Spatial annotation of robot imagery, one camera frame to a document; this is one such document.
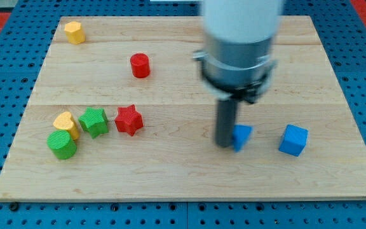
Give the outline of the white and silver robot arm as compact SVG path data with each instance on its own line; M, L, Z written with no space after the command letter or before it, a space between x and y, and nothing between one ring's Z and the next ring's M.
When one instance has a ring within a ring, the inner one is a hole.
M282 0L204 0L203 49L194 53L204 84L215 96L250 104L268 90L275 61L271 45Z

